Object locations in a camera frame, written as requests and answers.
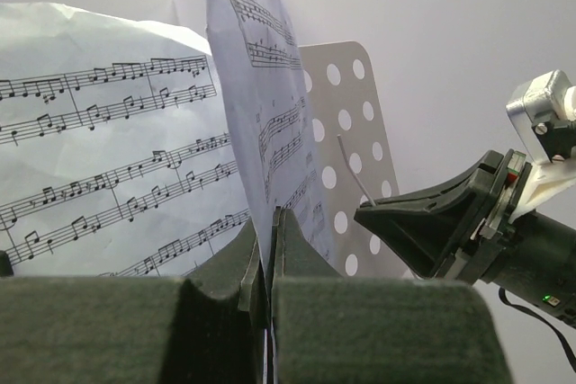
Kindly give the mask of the lilac paper sheet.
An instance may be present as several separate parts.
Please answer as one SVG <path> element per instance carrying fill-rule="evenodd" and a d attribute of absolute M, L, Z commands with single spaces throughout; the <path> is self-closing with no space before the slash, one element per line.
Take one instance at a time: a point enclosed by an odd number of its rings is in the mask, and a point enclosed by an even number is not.
<path fill-rule="evenodd" d="M 273 224 L 292 216 L 320 264 L 335 242 L 318 166 L 310 99 L 282 0 L 206 0 L 206 33 L 239 176 L 265 268 L 277 269 Z"/>

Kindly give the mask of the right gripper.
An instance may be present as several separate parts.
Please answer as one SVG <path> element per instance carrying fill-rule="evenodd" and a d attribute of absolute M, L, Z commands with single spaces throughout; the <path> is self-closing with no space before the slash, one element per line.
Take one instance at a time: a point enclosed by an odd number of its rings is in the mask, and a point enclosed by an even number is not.
<path fill-rule="evenodd" d="M 520 151 L 490 150 L 439 185 L 362 204 L 354 221 L 417 276 L 474 283 L 504 249 L 501 239 L 531 168 Z"/>

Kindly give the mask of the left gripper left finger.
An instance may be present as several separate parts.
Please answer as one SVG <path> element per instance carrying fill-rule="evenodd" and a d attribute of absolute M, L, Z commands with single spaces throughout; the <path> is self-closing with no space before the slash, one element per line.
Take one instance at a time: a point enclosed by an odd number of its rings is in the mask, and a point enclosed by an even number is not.
<path fill-rule="evenodd" d="M 4 383 L 259 383 L 256 233 L 188 277 L 17 277 L 1 259 Z"/>

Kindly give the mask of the lilac music stand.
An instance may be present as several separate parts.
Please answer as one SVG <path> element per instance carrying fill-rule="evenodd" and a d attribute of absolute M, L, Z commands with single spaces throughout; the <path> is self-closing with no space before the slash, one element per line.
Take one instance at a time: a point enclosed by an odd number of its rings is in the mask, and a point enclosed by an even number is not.
<path fill-rule="evenodd" d="M 354 220 L 361 203 L 399 192 L 368 53 L 354 41 L 302 46 L 300 52 L 335 241 L 333 263 L 348 277 L 402 279 L 407 265 Z"/>

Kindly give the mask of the white sheet music page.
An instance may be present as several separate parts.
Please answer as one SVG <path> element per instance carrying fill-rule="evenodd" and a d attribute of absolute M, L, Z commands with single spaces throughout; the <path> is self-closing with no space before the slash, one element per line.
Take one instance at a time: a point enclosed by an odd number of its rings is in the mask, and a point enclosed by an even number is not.
<path fill-rule="evenodd" d="M 203 36 L 63 4 L 2 4 L 9 273 L 182 275 L 248 218 Z"/>

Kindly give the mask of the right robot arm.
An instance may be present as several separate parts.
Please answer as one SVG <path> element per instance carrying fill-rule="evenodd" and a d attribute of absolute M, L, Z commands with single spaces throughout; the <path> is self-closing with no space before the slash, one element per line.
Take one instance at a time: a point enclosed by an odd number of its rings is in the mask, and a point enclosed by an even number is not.
<path fill-rule="evenodd" d="M 534 210 L 513 219 L 532 166 L 486 152 L 437 186 L 365 201 L 354 219 L 418 277 L 494 283 L 575 325 L 575 231 Z"/>

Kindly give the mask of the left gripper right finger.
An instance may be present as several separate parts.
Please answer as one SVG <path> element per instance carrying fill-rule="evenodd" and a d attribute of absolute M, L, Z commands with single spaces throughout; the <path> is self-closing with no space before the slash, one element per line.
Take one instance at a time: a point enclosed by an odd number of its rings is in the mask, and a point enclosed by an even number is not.
<path fill-rule="evenodd" d="M 347 278 L 274 215 L 272 320 L 281 383 L 510 383 L 482 297 L 450 281 Z"/>

